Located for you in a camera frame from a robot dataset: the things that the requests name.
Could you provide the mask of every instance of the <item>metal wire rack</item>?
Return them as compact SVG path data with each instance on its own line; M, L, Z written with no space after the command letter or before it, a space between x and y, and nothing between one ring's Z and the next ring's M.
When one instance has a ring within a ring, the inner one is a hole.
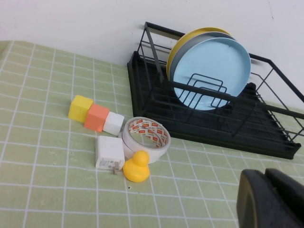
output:
M293 159L301 147L295 139L304 136L304 114L291 111L274 92L267 79L272 72L276 72L291 93L302 102L304 96L271 60L250 54L253 61L269 65L270 70L265 77L251 73L261 83L258 86L248 83L238 97L227 94L223 82L209 76L193 74L187 84L176 83L167 79L166 61L159 58L166 58L171 48L154 43L152 31L165 37L179 38L184 35L172 29L145 23L138 50L133 53L127 65L134 116L145 116L160 122L173 137ZM194 87L197 83L212 85L216 89ZM279 105L265 102L260 94L263 87L269 89L278 99ZM179 97L174 88L182 90ZM181 102L182 95L191 100L184 99ZM206 96L213 98L211 105L214 109L196 110L197 101ZM296 130L284 128L276 115L293 118L298 125Z

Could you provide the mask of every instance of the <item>white block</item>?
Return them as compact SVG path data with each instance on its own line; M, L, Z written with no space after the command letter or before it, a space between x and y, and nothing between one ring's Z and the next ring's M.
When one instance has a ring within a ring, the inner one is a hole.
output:
M120 129L124 122L124 116L116 113L109 112L103 131L118 136Z
M121 170L124 166L122 139L98 136L95 142L95 160L98 169L112 170L115 167L115 162L117 162L117 169Z

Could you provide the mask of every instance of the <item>adhesive tape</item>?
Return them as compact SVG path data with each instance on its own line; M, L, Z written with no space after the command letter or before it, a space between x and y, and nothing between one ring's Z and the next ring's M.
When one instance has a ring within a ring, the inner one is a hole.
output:
M147 147L137 142L132 137L133 133L146 136L153 141L154 147ZM136 151L144 150L149 154L149 164L156 162L164 155L171 143L171 137L167 129L160 123L146 117L130 119L118 137L123 140L123 151L126 158L130 159Z

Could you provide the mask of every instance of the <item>orange block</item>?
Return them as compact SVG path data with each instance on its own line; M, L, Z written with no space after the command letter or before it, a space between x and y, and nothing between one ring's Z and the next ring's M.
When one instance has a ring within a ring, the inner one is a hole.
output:
M92 104L87 113L84 126L90 130L101 132L104 128L105 120L109 112L110 109L106 107Z

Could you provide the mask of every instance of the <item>rubber duck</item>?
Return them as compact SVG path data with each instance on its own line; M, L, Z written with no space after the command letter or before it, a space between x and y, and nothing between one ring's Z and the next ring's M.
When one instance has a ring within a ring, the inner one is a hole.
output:
M149 155L146 151L136 151L123 165L125 177L132 182L143 182L150 175Z

